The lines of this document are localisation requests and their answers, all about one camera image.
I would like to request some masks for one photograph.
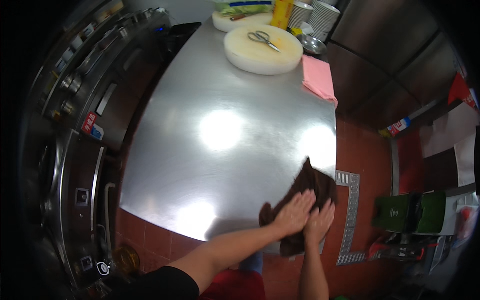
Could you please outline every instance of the stainless steel counter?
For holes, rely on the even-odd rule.
[[[135,134],[120,207],[199,240],[258,226],[306,156],[335,175],[334,105],[306,90],[301,64],[274,76],[237,69],[206,21],[158,83]]]

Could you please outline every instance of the scissors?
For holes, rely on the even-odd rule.
[[[255,32],[247,33],[247,36],[249,39],[251,39],[254,42],[265,43],[268,46],[270,46],[272,49],[280,52],[280,50],[269,41],[270,36],[266,32],[257,30]]]

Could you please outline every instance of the black shirt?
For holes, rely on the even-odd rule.
[[[197,283],[185,272],[164,266],[147,273],[138,280],[112,291],[108,300],[128,299],[197,299],[200,294]]]

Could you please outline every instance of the cabinet handle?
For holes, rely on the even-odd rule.
[[[95,111],[99,116],[102,116],[103,110],[105,109],[105,106],[107,106],[108,101],[110,100],[110,97],[112,96],[113,91],[115,90],[116,87],[117,87],[117,84],[110,83],[107,90],[105,91],[105,94],[103,94],[102,100],[98,104],[98,107],[96,108],[96,111]]]
[[[92,184],[92,196],[90,199],[90,230],[93,231],[93,224],[94,224],[94,209],[95,209],[95,193],[96,193],[96,186],[98,181],[98,176],[100,176],[100,163],[102,162],[103,150],[104,147],[100,147],[100,151],[98,152],[98,157],[96,159],[95,165],[95,173],[93,174],[93,184]]]

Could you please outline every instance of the blue jeans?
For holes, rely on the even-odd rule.
[[[262,267],[264,265],[264,255],[262,251],[257,251],[249,257],[245,258],[239,264],[239,270],[251,270],[256,271],[260,275],[262,274]]]

